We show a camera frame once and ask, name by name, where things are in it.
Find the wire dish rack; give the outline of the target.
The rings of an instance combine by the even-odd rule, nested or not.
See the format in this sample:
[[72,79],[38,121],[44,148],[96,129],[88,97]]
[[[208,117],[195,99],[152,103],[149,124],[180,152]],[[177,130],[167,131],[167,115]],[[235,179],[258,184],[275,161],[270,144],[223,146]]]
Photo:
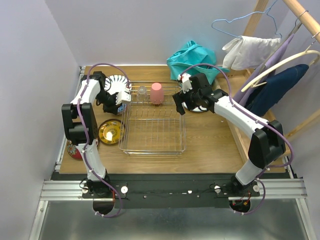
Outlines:
[[[150,102],[152,82],[131,84],[131,102],[121,121],[125,124],[125,135],[119,149],[131,155],[178,155],[186,150],[186,124],[184,116],[176,111],[173,95],[181,88],[175,82],[162,82],[164,102]],[[137,102],[139,87],[147,88],[147,102]]]

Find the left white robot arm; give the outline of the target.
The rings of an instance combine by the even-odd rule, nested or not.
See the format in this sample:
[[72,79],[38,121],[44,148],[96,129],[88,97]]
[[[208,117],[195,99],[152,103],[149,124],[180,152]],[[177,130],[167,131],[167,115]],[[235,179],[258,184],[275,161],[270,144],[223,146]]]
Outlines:
[[103,105],[104,112],[114,115],[121,106],[116,100],[117,93],[110,94],[105,91],[106,78],[101,71],[83,76],[76,97],[71,103],[63,104],[61,107],[65,137],[80,152],[87,171],[85,189],[101,198],[107,197],[112,190],[110,178],[101,162],[96,144],[99,128],[93,103],[97,101]]

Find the clear glass cup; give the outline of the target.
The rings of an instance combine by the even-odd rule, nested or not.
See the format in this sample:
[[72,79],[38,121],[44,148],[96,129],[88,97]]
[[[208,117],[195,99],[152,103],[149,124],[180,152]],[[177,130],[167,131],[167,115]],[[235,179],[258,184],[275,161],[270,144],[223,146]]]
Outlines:
[[140,86],[137,90],[137,102],[146,103],[148,101],[148,91],[145,86]]

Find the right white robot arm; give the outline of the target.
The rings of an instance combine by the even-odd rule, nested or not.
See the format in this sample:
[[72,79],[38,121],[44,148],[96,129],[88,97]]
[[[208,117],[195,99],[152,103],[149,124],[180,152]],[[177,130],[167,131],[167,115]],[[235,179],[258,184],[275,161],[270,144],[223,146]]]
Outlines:
[[255,178],[285,153],[282,125],[276,120],[268,121],[254,115],[222,89],[214,90],[203,73],[184,73],[179,76],[179,82],[182,89],[172,96],[178,113],[185,114],[183,105],[188,110],[203,107],[222,116],[250,138],[248,159],[227,184],[234,195],[243,195]]

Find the blue patterned bowl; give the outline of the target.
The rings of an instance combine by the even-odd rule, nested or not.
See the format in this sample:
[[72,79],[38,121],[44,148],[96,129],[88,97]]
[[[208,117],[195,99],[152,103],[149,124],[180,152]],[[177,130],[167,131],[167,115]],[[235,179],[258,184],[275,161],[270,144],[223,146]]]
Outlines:
[[117,109],[117,116],[122,115],[125,112],[126,107],[127,107],[126,104],[122,104],[121,106],[119,106]]

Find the pink plastic cup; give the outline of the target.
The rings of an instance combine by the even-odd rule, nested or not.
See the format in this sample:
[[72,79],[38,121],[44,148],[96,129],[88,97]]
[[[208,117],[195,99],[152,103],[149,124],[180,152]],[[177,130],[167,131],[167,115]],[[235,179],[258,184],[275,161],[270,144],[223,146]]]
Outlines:
[[163,86],[159,82],[155,82],[151,85],[149,99],[154,105],[160,105],[164,102],[164,90]]

